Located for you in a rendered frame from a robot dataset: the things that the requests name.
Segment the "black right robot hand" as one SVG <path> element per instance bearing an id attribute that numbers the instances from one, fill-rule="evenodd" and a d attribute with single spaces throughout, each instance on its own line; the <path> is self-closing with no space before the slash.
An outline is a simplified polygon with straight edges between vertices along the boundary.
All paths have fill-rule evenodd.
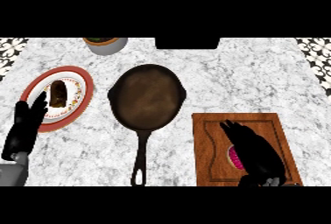
<path id="1" fill-rule="evenodd" d="M 285 183 L 285 165 L 273 146 L 251 128 L 226 120 L 220 127 L 232 142 L 247 175 L 241 177 L 239 187 L 263 186 L 268 179 L 279 178 Z"/>

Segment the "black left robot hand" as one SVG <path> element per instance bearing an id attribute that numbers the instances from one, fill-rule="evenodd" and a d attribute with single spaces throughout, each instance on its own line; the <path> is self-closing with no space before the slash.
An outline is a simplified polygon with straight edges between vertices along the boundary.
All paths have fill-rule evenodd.
<path id="1" fill-rule="evenodd" d="M 19 152 L 30 154 L 34 149 L 37 130 L 47 113 L 46 98 L 47 93 L 41 92 L 33 106 L 28 106 L 25 101 L 15 104 L 15 124 L 6 136 L 2 153 L 2 159 L 6 161 L 13 161 Z"/>

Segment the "pink cupcake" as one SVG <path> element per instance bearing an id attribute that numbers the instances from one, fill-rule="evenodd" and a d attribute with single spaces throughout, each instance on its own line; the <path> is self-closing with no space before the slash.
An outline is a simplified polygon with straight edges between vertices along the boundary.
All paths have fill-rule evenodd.
<path id="1" fill-rule="evenodd" d="M 229 160 L 229 163 L 231 163 L 232 167 L 242 171 L 244 170 L 244 164 L 242 164 L 241 159 L 238 157 L 234 146 L 231 146 L 229 149 L 228 149 L 228 160 Z"/>

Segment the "brown wooden cutting board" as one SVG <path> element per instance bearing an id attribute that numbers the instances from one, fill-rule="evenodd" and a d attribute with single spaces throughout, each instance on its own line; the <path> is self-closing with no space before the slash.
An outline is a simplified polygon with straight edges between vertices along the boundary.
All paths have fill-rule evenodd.
<path id="1" fill-rule="evenodd" d="M 228 158 L 232 142 L 220 123 L 231 120 L 250 127 L 260 135 L 284 161 L 285 186 L 302 186 L 303 181 L 285 139 L 276 113 L 194 113 L 192 134 L 197 167 L 197 186 L 238 186 L 245 170 L 237 168 Z"/>

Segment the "dark cast iron pan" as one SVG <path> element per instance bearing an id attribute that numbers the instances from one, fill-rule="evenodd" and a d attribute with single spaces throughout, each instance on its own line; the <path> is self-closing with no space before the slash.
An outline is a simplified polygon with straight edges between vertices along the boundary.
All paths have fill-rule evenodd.
<path id="1" fill-rule="evenodd" d="M 146 143 L 151 132 L 172 122 L 185 99 L 186 90 L 177 75 L 166 66 L 155 64 L 135 66 L 108 91 L 112 114 L 139 138 L 132 186 L 146 185 Z"/>

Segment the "brown pastry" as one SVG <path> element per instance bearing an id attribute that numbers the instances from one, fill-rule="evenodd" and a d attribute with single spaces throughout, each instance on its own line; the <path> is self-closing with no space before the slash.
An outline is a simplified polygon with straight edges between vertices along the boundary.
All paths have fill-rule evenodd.
<path id="1" fill-rule="evenodd" d="M 56 80 L 50 86 L 50 102 L 49 106 L 53 108 L 64 108 L 68 100 L 68 89 L 65 82 Z"/>

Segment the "red rimmed floral plate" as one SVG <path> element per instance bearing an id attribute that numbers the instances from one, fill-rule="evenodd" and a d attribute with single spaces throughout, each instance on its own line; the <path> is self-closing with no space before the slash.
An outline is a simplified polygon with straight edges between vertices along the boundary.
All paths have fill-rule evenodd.
<path id="1" fill-rule="evenodd" d="M 77 66 L 61 66 L 44 72 L 28 84 L 21 101 L 33 106 L 36 98 L 46 92 L 46 101 L 50 102 L 50 86 L 55 81 L 64 81 L 67 86 L 67 106 L 47 107 L 39 133 L 59 130 L 68 126 L 84 112 L 93 96 L 93 79 L 89 72 Z"/>

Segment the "grey plant pot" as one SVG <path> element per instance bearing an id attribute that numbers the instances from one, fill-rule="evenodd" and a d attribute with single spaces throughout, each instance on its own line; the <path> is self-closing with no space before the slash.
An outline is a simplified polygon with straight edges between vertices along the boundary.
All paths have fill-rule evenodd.
<path id="1" fill-rule="evenodd" d="M 102 42 L 93 42 L 87 38 L 83 38 L 89 50 L 96 55 L 111 55 L 117 53 L 126 46 L 129 39 L 127 38 L 107 38 Z"/>

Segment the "black appliance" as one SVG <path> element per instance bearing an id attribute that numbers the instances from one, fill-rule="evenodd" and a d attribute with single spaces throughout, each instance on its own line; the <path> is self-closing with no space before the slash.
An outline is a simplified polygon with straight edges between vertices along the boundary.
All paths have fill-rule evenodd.
<path id="1" fill-rule="evenodd" d="M 158 49 L 216 49 L 219 38 L 155 38 Z"/>

